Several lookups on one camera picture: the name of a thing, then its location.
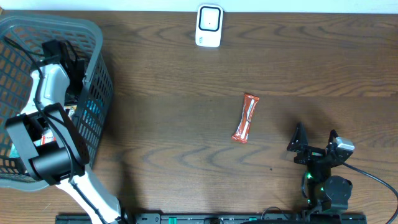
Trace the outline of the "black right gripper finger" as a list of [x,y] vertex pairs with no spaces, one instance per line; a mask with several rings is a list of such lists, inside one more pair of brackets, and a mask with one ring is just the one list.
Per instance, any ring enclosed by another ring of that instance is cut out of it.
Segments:
[[308,146],[308,137],[303,123],[299,122],[296,126],[295,132],[290,140],[287,150],[290,152],[304,151]]
[[332,129],[330,131],[330,135],[329,135],[329,138],[328,138],[327,148],[335,147],[337,137],[338,137],[338,133],[336,132],[335,129]]

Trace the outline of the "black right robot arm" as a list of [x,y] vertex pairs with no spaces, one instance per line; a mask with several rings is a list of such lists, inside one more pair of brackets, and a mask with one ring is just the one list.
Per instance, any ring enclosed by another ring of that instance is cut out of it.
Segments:
[[296,164],[307,167],[303,177],[306,187],[303,194],[309,199],[312,213],[341,213],[348,209],[352,183],[331,169],[342,165],[353,153],[355,146],[349,139],[340,137],[333,129],[324,148],[310,146],[304,125],[298,123],[287,150],[295,152]]

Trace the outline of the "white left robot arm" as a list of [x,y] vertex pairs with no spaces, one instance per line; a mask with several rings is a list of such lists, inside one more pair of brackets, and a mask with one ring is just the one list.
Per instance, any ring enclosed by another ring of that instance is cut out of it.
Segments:
[[91,170],[85,140],[64,108],[68,95],[82,91],[85,61],[67,40],[44,42],[42,51],[32,61],[28,102],[5,125],[26,172],[66,192],[92,223],[133,222]]

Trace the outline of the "red snack bar wrapper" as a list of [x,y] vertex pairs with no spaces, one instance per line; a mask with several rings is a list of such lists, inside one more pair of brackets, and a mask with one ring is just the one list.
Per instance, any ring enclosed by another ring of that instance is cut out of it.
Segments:
[[240,123],[236,132],[232,135],[231,139],[237,142],[246,144],[248,142],[249,130],[251,127],[251,120],[259,101],[258,96],[244,94],[244,104],[241,115]]

